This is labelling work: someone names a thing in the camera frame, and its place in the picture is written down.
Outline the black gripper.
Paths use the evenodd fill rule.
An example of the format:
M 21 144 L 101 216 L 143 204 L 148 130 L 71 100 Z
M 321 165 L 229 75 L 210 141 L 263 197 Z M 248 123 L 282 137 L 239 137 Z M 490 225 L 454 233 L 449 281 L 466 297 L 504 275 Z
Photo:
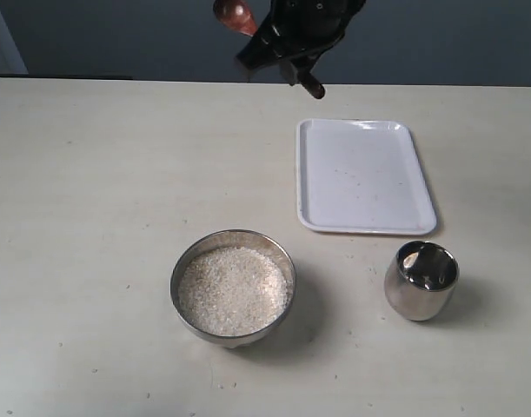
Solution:
M 272 1 L 268 20 L 236 54 L 236 65 L 246 81 L 260 70 L 279 64 L 288 84 L 320 87 L 322 84 L 312 74 L 318 55 L 285 58 L 336 44 L 365 3 L 360 0 Z

